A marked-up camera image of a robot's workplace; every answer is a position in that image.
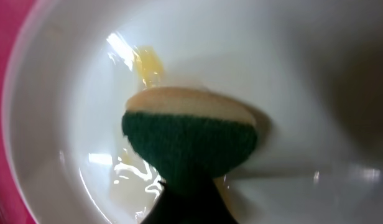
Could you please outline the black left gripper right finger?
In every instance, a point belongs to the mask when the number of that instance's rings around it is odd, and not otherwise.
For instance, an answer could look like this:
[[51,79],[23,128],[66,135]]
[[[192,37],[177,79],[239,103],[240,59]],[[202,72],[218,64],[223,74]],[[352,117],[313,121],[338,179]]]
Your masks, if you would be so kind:
[[191,198],[192,224],[238,224],[212,179],[205,179]]

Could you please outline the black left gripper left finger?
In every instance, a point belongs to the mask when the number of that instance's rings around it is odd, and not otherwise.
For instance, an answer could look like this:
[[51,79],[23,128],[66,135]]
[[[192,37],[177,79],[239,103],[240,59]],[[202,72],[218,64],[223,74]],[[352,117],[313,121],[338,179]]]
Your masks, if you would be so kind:
[[159,184],[163,191],[141,224],[190,224],[192,189],[172,182],[159,181]]

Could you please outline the green and yellow sponge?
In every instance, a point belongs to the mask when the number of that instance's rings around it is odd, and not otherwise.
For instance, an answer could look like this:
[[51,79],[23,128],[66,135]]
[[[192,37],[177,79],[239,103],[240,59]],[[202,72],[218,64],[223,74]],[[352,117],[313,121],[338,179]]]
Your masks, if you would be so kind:
[[241,165],[260,140],[245,106],[189,88],[135,94],[126,102],[121,128],[133,150],[180,195],[195,194]]

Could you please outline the light blue plate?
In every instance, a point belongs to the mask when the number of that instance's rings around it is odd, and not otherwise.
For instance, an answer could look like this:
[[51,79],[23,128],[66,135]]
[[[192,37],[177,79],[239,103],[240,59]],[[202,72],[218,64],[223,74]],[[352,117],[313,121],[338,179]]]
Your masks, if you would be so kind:
[[383,1],[39,1],[9,62],[2,129],[38,223],[138,223],[160,175],[122,136],[165,75],[250,106],[267,131],[220,179],[240,223],[383,223]]

